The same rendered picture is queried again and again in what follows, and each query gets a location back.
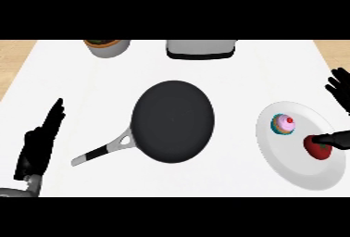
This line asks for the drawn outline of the black frying pan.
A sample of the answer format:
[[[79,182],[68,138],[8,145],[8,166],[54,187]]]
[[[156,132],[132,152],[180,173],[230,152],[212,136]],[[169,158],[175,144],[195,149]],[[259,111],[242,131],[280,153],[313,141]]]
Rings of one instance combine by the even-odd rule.
[[[140,96],[125,132],[110,143],[75,157],[70,166],[131,147],[159,162],[184,162],[206,146],[212,127],[208,96],[190,83],[163,81]]]

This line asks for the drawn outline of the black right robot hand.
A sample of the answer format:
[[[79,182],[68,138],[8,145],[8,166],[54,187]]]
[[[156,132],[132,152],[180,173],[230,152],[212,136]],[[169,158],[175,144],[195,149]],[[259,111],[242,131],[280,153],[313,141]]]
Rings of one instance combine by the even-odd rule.
[[[324,89],[350,116],[350,72],[344,68],[336,68],[330,70],[330,73]],[[316,135],[311,142],[330,145],[341,150],[350,150],[350,130]]]

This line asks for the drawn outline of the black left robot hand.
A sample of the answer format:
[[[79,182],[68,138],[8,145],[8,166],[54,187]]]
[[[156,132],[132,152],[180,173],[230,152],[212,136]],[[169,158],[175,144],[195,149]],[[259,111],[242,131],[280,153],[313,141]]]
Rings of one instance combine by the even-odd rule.
[[[53,142],[65,118],[63,99],[59,98],[48,110],[44,123],[25,134],[25,145],[17,158],[13,179],[22,181],[26,176],[45,173]]]

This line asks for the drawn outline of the white plate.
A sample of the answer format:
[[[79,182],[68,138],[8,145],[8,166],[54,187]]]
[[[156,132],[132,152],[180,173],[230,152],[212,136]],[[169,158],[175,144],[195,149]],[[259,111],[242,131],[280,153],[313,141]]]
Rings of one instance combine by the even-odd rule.
[[[288,135],[276,134],[270,121],[276,114],[286,114],[295,122]],[[326,190],[341,181],[345,171],[345,153],[333,149],[324,160],[317,160],[304,149],[307,135],[332,133],[333,128],[322,115],[293,102],[277,102],[262,110],[255,125],[255,137],[264,159],[276,173],[307,190]]]

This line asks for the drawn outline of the grey and black appliance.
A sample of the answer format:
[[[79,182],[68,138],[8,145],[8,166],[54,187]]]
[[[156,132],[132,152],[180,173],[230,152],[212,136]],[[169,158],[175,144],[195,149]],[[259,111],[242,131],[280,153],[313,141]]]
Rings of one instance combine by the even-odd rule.
[[[166,56],[184,60],[228,58],[234,52],[234,44],[234,40],[168,40]]]

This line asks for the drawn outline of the pink frosted cupcake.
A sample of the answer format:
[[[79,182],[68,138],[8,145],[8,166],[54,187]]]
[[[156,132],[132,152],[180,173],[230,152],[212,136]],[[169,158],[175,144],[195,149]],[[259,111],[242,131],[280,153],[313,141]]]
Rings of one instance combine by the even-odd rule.
[[[286,114],[276,114],[270,121],[270,128],[276,134],[291,134],[295,130],[295,122],[292,117]]]

